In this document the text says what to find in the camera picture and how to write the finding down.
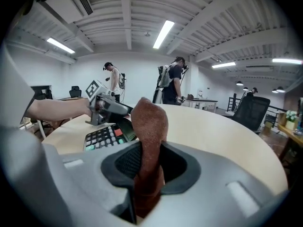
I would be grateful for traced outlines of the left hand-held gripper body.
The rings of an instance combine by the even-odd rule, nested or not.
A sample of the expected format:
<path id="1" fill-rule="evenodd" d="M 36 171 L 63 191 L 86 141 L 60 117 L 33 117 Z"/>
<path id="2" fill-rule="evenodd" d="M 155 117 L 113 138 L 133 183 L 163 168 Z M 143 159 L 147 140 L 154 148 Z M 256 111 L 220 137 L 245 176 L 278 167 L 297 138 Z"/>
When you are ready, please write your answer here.
<path id="1" fill-rule="evenodd" d="M 86 94 L 89 99 L 89 109 L 91 110 L 91 117 L 89 121 L 85 123 L 98 126 L 107 123 L 111 113 L 109 112 L 109 106 L 111 102 L 116 101 L 115 94 L 113 91 L 109 90 L 103 83 L 99 80 L 93 80 L 88 88 L 86 89 Z M 104 101 L 104 110 L 101 112 L 95 111 L 95 102 L 97 100 Z"/>

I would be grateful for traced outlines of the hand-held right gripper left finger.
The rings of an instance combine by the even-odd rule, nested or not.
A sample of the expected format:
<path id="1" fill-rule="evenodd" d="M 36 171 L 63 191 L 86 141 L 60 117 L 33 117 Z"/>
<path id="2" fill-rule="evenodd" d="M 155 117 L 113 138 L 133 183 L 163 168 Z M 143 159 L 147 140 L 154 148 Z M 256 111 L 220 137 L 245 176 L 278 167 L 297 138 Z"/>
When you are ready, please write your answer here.
<path id="1" fill-rule="evenodd" d="M 127 227 L 137 222 L 134 175 L 142 147 L 134 141 L 60 155 L 45 144 L 43 219 L 55 227 Z"/>

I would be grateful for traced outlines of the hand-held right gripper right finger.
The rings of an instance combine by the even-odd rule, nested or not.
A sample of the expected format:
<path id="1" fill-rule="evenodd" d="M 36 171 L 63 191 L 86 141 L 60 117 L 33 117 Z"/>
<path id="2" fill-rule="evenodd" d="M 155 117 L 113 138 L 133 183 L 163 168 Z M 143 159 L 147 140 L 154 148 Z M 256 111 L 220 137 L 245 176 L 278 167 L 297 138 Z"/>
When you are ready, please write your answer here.
<path id="1" fill-rule="evenodd" d="M 145 227 L 261 227 L 285 200 L 231 160 L 172 142 L 164 149 L 200 165 L 198 180 L 184 193 L 162 195 Z"/>

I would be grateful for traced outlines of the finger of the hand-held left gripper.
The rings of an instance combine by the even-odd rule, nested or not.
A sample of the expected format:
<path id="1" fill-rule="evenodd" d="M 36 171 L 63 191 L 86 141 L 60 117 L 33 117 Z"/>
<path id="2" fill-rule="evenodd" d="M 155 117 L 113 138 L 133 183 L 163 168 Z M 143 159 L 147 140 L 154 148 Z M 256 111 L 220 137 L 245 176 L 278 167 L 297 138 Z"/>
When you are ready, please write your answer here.
<path id="1" fill-rule="evenodd" d="M 124 116 L 130 114 L 132 110 L 133 110 L 132 107 L 124 105 L 124 104 L 116 102 L 116 101 L 111 102 L 110 106 L 109 106 L 109 111 L 111 113 L 124 115 Z"/>

